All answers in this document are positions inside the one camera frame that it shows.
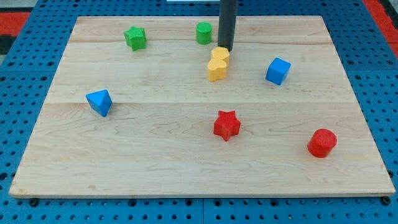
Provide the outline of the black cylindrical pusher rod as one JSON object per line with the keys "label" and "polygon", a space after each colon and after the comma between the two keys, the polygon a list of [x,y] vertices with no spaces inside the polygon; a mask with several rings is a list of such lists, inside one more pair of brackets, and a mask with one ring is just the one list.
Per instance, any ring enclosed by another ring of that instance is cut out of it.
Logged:
{"label": "black cylindrical pusher rod", "polygon": [[218,46],[232,51],[236,16],[238,13],[238,0],[221,0],[218,24]]}

